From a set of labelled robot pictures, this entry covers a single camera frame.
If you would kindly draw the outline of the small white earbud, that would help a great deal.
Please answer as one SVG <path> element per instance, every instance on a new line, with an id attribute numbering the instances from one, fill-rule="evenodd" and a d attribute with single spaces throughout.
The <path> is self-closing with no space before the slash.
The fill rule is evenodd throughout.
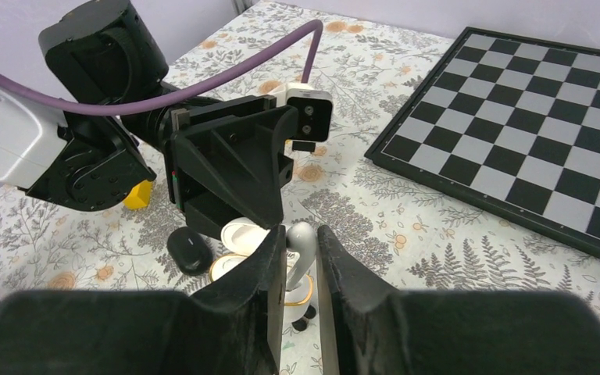
<path id="1" fill-rule="evenodd" d="M 313 226 L 307 222 L 298 222 L 286 231 L 287 250 L 298 257 L 287 272 L 286 291 L 292 291 L 300 283 L 309 267 L 316 259 L 318 239 Z"/>

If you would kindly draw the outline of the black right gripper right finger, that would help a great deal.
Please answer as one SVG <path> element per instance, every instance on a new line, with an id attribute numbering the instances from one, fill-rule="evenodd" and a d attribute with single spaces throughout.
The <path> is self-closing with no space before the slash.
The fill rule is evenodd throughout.
<path id="1" fill-rule="evenodd" d="M 576 295 L 399 290 L 317 237 L 326 374 L 600 374 L 600 321 Z"/>

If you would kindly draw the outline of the white earbud charging case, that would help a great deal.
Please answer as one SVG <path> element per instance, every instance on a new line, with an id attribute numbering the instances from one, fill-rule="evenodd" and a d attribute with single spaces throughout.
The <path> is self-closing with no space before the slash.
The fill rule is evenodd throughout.
<path id="1" fill-rule="evenodd" d="M 238 218 L 227 223 L 221 230 L 220 239 L 227 250 L 225 255 L 217 258 L 209 269 L 209 279 L 218 280 L 231 271 L 235 266 L 246 260 L 262 244 L 269 233 L 247 218 Z M 294 265 L 298 254 L 287 250 L 287 274 Z M 313 294 L 313 279 L 309 276 L 309 270 L 301 279 L 300 283 L 292 291 L 286 291 L 285 305 L 287 307 L 304 305 L 308 303 Z"/>

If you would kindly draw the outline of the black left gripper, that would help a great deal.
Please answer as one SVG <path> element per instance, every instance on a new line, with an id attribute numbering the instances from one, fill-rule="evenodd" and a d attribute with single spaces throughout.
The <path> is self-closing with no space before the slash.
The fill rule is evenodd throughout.
<path id="1" fill-rule="evenodd" d="M 219 238 L 245 217 L 270 229 L 284 218 L 280 190 L 292 175 L 285 142 L 298 126 L 296 108 L 272 96 L 248 96 L 170 113 L 165 157 L 170 200 L 188 227 Z"/>

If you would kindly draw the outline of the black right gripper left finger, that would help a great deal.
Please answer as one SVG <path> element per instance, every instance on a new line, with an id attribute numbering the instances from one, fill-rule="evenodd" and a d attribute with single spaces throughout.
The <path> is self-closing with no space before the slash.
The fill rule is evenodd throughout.
<path id="1" fill-rule="evenodd" d="M 276 374 L 286 230 L 180 291 L 29 290 L 0 302 L 0 374 Z"/>

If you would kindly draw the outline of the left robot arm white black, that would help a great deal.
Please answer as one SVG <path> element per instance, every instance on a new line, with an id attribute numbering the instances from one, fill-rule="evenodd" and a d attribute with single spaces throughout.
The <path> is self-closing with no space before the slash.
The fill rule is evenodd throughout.
<path id="1" fill-rule="evenodd" d="M 38 43 L 72 101 L 0 75 L 0 181 L 83 212 L 110 209 L 156 173 L 162 154 L 170 201 L 186 224 L 217 238 L 241 217 L 270 229 L 284 217 L 293 162 L 284 143 L 299 111 L 270 95 L 208 98 L 181 90 L 129 1 L 89 1 L 44 29 Z"/>

